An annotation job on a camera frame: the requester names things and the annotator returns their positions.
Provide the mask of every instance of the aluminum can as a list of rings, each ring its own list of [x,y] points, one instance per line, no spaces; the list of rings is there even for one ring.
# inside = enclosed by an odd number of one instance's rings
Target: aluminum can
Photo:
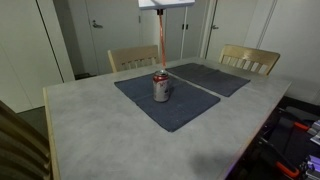
[[[169,75],[165,70],[154,73],[153,99],[158,102],[165,102],[169,99]]]

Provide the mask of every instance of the wooden chair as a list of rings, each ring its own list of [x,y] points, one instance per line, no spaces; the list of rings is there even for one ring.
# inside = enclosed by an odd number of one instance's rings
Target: wooden chair
[[[0,132],[0,168],[7,170],[6,178],[52,179],[49,141],[2,101]]]
[[[219,62],[267,76],[279,57],[279,53],[227,44]]]
[[[157,45],[108,50],[108,56],[113,72],[159,63]]]

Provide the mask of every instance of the red straw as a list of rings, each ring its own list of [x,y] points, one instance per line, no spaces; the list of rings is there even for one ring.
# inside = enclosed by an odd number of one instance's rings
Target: red straw
[[[164,52],[164,40],[163,40],[163,31],[162,31],[162,16],[159,14],[160,19],[160,40],[161,40],[161,49],[162,49],[162,66],[163,69],[166,68],[166,54]]]

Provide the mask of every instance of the placemat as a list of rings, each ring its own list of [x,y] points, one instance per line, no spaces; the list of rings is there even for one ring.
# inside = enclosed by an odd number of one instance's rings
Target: placemat
[[[127,97],[149,117],[169,132],[174,132],[217,104],[220,98],[170,77],[170,98],[167,102],[153,100],[153,74],[115,82]]]
[[[238,89],[250,82],[250,80],[195,63],[168,68],[166,70],[182,79],[225,97],[230,97]]]

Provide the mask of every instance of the door frame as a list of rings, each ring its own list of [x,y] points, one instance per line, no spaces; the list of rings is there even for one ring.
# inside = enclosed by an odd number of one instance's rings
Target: door frame
[[[208,13],[205,22],[205,30],[203,35],[203,41],[201,45],[200,57],[207,58],[207,52],[210,42],[211,26],[214,23],[214,16],[219,0],[210,1],[208,7]],[[253,13],[253,18],[248,29],[247,36],[245,38],[244,46],[251,48],[260,48],[263,41],[264,34],[268,28],[269,21],[272,17],[274,8],[278,0],[265,1],[258,0],[256,8]]]

